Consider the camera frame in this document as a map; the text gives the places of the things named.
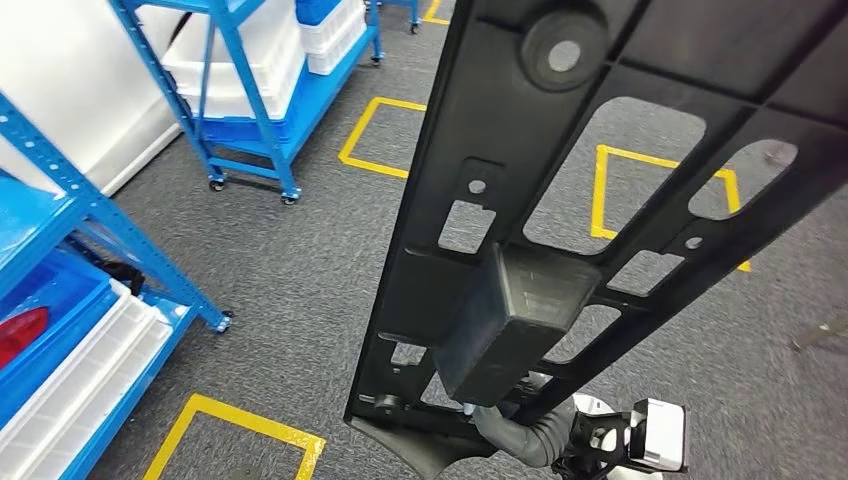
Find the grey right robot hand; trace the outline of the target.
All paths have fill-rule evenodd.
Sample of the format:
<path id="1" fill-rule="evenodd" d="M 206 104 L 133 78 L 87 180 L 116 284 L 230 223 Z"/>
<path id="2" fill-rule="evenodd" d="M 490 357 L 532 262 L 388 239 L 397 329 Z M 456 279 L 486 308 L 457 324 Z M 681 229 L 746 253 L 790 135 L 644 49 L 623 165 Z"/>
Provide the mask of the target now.
<path id="1" fill-rule="evenodd" d="M 477 431 L 497 449 L 521 463 L 542 468 L 550 466 L 561 453 L 562 420 L 570 415 L 565 403 L 552 409 L 532 425 L 521 425 L 503 416 L 497 406 L 473 406 L 473 421 Z"/>

